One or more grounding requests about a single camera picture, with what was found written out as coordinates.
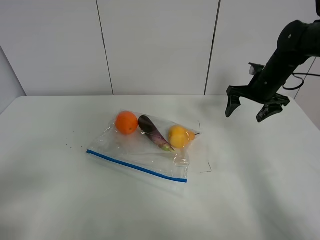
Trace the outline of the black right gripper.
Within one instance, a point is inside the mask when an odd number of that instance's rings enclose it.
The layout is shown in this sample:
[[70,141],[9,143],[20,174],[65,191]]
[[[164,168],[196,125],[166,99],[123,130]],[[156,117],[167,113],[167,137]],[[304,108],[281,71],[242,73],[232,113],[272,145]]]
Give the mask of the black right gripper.
[[225,116],[229,118],[241,106],[240,98],[246,98],[262,104],[263,107],[256,116],[258,123],[283,111],[283,105],[290,103],[288,97],[278,94],[278,90],[290,76],[287,67],[264,66],[261,72],[253,76],[248,85],[229,86],[228,102]]

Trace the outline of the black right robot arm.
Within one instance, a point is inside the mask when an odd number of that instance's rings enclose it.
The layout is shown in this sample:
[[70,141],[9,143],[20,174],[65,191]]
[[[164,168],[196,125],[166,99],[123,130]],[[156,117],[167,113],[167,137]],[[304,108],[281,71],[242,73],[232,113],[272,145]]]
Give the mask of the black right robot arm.
[[221,31],[220,69],[227,84],[225,115],[247,99],[262,106],[258,122],[279,114],[290,103],[280,89],[299,66],[320,55],[320,3],[317,0],[235,0],[230,23]]

